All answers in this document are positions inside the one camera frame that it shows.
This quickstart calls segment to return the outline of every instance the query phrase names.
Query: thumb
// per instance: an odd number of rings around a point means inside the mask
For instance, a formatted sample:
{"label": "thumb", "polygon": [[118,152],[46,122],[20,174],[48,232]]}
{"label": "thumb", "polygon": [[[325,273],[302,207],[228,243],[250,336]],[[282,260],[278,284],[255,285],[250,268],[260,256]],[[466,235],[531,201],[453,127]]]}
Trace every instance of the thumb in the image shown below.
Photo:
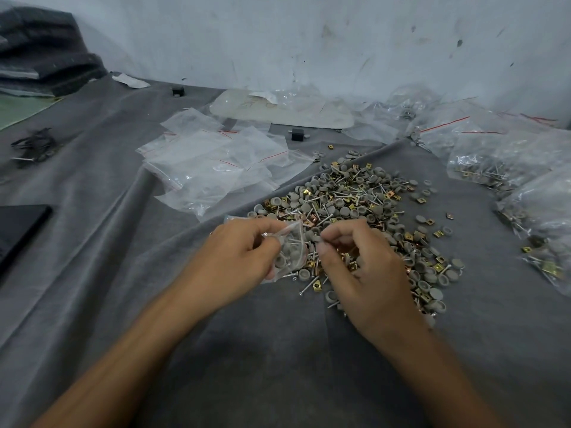
{"label": "thumb", "polygon": [[252,271],[260,280],[265,278],[273,261],[282,249],[281,243],[275,237],[265,237],[260,246],[248,252]]}
{"label": "thumb", "polygon": [[354,297],[357,280],[347,270],[345,263],[337,250],[330,244],[319,242],[317,245],[319,260],[331,281],[335,292],[339,295],[341,303]]}

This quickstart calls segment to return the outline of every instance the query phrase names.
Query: hand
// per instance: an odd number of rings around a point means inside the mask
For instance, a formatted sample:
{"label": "hand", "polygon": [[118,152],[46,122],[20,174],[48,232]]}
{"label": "hand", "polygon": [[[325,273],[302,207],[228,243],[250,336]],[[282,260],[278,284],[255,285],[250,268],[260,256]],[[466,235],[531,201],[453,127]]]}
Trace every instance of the hand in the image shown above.
{"label": "hand", "polygon": [[[377,348],[388,336],[425,328],[410,296],[405,265],[377,229],[365,220],[341,221],[321,232],[319,259],[343,309],[357,330]],[[355,252],[364,262],[351,274],[336,251]]]}
{"label": "hand", "polygon": [[234,219],[219,225],[172,285],[175,302],[202,319],[248,293],[265,278],[281,249],[274,237],[286,223],[269,218]]}

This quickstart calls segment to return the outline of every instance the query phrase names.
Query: white wall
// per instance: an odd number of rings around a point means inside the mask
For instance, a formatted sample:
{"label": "white wall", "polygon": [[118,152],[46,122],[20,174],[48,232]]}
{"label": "white wall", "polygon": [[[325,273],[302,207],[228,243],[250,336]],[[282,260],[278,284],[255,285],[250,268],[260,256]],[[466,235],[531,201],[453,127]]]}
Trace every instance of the white wall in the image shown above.
{"label": "white wall", "polygon": [[423,81],[571,119],[571,0],[18,1],[74,13],[108,69],[143,78],[376,99]]}

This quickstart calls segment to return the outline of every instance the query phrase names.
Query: gray fabric tablecloth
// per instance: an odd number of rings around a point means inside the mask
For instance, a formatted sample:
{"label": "gray fabric tablecloth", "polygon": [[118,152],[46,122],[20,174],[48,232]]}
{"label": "gray fabric tablecloth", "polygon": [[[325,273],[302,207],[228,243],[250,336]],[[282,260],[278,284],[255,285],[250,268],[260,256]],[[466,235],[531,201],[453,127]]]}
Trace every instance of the gray fabric tablecloth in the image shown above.
{"label": "gray fabric tablecloth", "polygon": [[[154,199],[161,184],[134,151],[162,133],[161,121],[219,93],[187,87],[185,97],[173,98],[164,83],[132,90],[106,77],[0,134],[0,162],[28,130],[51,127],[67,143],[36,167],[3,167],[9,180],[0,184],[0,204],[50,204],[55,213],[2,277],[1,427],[26,426],[44,411],[221,223],[222,216],[200,224]],[[291,147],[326,151],[326,163],[349,148],[371,152],[360,161],[432,180],[440,192],[424,205],[405,196],[403,221],[413,224],[421,213],[447,224],[453,236],[434,245],[466,263],[461,281],[444,292],[448,312],[438,317],[437,332],[516,426],[570,426],[570,301],[518,258],[521,242],[490,211],[489,191],[448,179],[436,158],[406,142],[374,150],[334,131],[310,130],[308,141]],[[299,287],[288,280],[259,286],[196,327],[153,384],[134,426],[427,426],[388,362],[338,311],[325,309],[323,293],[300,297]]]}

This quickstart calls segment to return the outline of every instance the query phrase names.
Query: human arm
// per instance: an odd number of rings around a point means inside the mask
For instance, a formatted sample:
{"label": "human arm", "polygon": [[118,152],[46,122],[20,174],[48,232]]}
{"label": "human arm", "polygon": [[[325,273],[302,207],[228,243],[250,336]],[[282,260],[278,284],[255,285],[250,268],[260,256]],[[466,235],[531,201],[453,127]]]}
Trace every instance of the human arm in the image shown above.
{"label": "human arm", "polygon": [[[382,233],[370,229],[366,221],[353,220],[330,225],[321,237],[319,258],[347,316],[415,392],[432,424],[504,427],[453,353],[429,330],[413,304],[403,261]],[[337,249],[358,249],[361,268],[349,273]]]}
{"label": "human arm", "polygon": [[219,226],[176,280],[32,428],[125,427],[176,345],[201,319],[239,299],[270,273],[285,223],[268,218]]}

